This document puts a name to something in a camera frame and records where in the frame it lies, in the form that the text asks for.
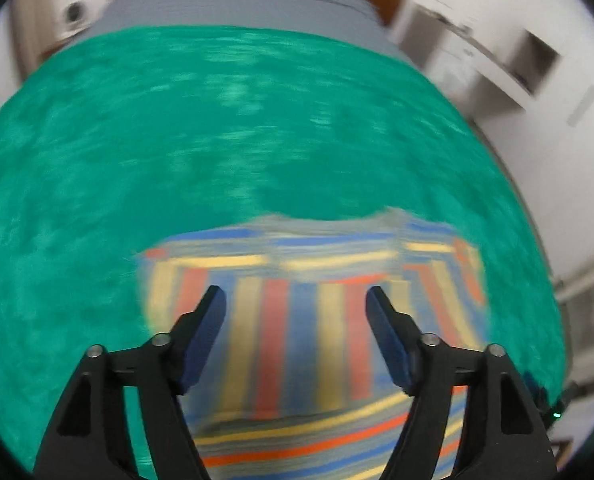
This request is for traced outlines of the white wardrobe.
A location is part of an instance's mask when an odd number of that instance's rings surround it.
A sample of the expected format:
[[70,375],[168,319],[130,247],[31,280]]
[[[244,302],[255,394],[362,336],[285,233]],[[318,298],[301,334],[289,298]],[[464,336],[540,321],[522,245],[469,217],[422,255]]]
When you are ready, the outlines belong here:
[[594,261],[594,41],[577,39],[525,110],[493,98],[476,118],[510,171],[554,275]]

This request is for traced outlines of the white bedside desk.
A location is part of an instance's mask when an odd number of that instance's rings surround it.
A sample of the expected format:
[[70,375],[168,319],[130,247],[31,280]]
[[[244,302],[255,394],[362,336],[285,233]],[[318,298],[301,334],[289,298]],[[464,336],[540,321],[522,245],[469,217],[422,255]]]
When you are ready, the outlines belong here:
[[562,116],[553,87],[560,54],[527,29],[502,58],[475,39],[467,27],[416,4],[399,47],[478,127],[515,115]]

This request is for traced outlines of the green bedspread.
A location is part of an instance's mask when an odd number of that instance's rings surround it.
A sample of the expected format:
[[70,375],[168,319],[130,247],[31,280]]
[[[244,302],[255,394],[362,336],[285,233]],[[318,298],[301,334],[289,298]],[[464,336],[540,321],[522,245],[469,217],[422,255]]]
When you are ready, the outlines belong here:
[[134,27],[68,48],[0,110],[0,439],[24,471],[84,353],[155,334],[138,260],[262,217],[400,209],[478,249],[488,344],[540,404],[564,328],[506,175],[407,62],[272,29]]

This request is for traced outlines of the small white fan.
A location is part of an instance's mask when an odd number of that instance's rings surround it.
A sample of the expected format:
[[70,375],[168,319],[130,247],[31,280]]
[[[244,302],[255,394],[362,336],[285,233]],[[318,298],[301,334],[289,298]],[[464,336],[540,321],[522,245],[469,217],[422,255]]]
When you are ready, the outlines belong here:
[[83,1],[74,1],[62,12],[63,24],[67,29],[84,27],[88,23],[88,6]]

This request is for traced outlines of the striped knitted sweater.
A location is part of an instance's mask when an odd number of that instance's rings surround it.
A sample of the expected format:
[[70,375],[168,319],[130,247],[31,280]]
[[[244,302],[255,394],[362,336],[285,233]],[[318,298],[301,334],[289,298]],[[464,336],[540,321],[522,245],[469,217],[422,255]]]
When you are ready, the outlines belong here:
[[262,217],[146,249],[138,272],[153,333],[210,286],[227,312],[201,378],[180,400],[215,479],[375,479],[412,405],[367,317],[382,287],[448,344],[489,337],[478,249],[452,226],[388,209],[362,220]]

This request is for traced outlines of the grey bed sheet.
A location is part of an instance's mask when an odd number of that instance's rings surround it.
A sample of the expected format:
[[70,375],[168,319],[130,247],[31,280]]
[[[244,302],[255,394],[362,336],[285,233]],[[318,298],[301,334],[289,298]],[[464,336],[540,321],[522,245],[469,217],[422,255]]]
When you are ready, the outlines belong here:
[[289,30],[407,58],[367,0],[112,0],[74,43],[131,27],[175,25]]

